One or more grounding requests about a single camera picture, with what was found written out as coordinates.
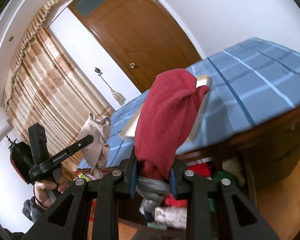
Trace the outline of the person's left hand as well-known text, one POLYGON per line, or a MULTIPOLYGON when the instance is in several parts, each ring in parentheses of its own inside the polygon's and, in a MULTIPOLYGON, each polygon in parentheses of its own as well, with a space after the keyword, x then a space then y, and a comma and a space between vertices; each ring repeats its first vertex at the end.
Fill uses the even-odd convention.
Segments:
POLYGON ((65 169, 62 167, 60 170, 60 177, 57 183, 49 180, 40 180, 34 184, 34 197, 36 204, 42 209, 46 210, 52 205, 51 199, 47 190, 55 190, 63 193, 69 186, 69 180, 65 176, 65 169))

